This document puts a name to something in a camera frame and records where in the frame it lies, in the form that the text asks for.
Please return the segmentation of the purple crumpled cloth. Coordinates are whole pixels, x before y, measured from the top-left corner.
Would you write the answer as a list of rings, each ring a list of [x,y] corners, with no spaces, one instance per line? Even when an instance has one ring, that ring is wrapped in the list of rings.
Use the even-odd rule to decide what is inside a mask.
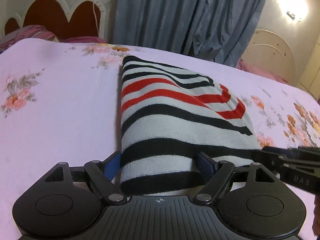
[[[30,25],[21,29],[17,29],[1,38],[1,53],[3,53],[5,50],[10,48],[18,41],[26,38],[39,38],[42,40],[57,41],[64,43],[106,43],[106,41],[102,38],[95,36],[82,36],[61,39],[57,38],[57,36],[54,33],[48,31],[44,26]]]

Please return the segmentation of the bright wall lamp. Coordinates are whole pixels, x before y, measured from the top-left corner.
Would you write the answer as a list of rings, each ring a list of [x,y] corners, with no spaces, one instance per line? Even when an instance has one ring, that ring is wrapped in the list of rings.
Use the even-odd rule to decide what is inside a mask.
[[[313,0],[276,0],[276,4],[289,25],[307,24],[312,18]]]

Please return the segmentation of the red black white striped sweater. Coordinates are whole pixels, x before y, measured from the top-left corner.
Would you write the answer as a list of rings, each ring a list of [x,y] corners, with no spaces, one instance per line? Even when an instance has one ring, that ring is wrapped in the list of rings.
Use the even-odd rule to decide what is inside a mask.
[[[204,179],[196,155],[236,166],[260,148],[242,101],[211,77],[135,56],[121,75],[121,176],[127,195],[178,195]]]

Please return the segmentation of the blue grey curtain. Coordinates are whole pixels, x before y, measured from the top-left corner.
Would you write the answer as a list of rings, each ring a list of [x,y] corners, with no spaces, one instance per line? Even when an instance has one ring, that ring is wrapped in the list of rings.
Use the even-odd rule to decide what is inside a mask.
[[[112,41],[235,67],[266,0],[117,0]]]

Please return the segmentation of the red white heart headboard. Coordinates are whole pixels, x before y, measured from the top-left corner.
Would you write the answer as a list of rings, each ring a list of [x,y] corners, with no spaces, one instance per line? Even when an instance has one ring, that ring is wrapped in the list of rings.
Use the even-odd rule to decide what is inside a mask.
[[[105,37],[106,8],[100,0],[78,0],[69,6],[66,0],[34,0],[23,15],[12,13],[5,20],[2,33],[30,25],[41,25],[58,40],[76,37]]]

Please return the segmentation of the pink floral bed sheet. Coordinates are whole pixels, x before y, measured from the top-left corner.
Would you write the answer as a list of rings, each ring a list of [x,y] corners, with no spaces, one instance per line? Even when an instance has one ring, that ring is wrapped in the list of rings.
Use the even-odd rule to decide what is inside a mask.
[[[319,146],[319,105],[306,92],[221,64],[109,44],[17,42],[1,54],[1,239],[18,239],[12,206],[61,161],[81,166],[121,152],[123,59],[211,77],[246,107],[260,148]]]

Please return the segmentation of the pink cloth by wardrobe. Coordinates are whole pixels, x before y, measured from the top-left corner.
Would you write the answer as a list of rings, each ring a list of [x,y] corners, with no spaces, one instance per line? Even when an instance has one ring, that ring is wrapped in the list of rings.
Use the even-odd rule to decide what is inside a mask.
[[[244,72],[248,72],[248,73],[252,73],[255,75],[259,75],[262,77],[265,77],[267,79],[271,79],[280,83],[284,83],[284,84],[289,84],[284,78],[277,76],[275,74],[272,74],[269,71],[263,70],[258,68],[255,65],[249,64],[247,62],[245,62],[243,59],[240,59],[236,65],[236,69],[242,70]]]

